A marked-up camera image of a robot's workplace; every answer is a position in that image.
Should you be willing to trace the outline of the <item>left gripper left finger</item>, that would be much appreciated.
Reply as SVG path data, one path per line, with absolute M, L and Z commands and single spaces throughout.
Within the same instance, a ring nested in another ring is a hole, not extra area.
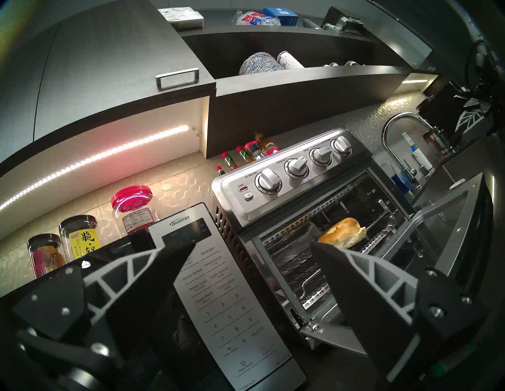
M 67 266 L 21 297 L 12 314 L 23 344 L 56 356 L 77 356 L 102 344 L 126 357 L 144 337 L 173 288 L 194 243 L 118 258 L 83 276 Z

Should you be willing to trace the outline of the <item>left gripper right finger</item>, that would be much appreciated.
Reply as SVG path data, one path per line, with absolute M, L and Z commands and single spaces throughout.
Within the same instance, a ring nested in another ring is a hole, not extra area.
M 467 347 L 487 309 L 453 279 L 409 274 L 389 261 L 311 242 L 345 321 L 385 380 L 417 380 Z

